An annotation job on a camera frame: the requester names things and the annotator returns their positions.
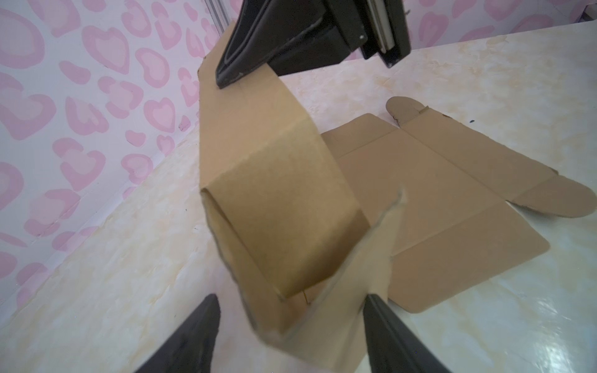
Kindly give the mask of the aluminium back left corner post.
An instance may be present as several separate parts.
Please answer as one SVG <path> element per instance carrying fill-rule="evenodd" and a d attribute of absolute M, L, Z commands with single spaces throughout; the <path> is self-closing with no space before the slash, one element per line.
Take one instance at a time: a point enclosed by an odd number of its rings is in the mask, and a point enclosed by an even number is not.
<path fill-rule="evenodd" d="M 215 28 L 219 35 L 222 35 L 231 23 L 225 1 L 205 0 L 205 5 L 210 12 Z"/>

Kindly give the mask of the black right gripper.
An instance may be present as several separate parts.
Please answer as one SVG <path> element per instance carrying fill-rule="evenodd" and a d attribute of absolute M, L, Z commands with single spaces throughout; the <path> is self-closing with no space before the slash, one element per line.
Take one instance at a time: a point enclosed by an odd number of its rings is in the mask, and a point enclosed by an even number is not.
<path fill-rule="evenodd" d="M 401 0 L 245 1 L 216 68 L 223 89 L 268 65 L 278 76 L 336 65 L 352 52 L 392 68 L 411 52 Z"/>

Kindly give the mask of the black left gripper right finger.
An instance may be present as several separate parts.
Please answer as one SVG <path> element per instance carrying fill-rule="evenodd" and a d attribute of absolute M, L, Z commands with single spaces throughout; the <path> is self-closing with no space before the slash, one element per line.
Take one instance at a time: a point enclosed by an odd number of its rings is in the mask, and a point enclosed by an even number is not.
<path fill-rule="evenodd" d="M 366 296 L 363 319 L 373 373 L 449 373 L 379 295 Z"/>

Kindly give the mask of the brown cardboard paper box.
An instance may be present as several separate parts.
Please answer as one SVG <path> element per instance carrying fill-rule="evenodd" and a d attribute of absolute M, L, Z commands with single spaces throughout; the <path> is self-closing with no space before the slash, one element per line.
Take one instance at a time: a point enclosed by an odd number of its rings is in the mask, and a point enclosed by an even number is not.
<path fill-rule="evenodd" d="M 395 96 L 320 133 L 264 65 L 222 89 L 224 34 L 198 70 L 200 191 L 219 254 L 266 344 L 328 371 L 365 351 L 379 295 L 423 312 L 549 250 L 516 211 L 580 218 L 587 186 Z"/>

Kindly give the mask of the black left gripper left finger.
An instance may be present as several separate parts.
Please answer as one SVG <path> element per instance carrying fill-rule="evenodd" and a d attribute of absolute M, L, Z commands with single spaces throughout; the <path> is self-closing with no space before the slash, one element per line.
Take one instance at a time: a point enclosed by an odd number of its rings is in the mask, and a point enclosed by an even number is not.
<path fill-rule="evenodd" d="M 219 333 L 221 309 L 210 294 L 137 373 L 209 373 Z"/>

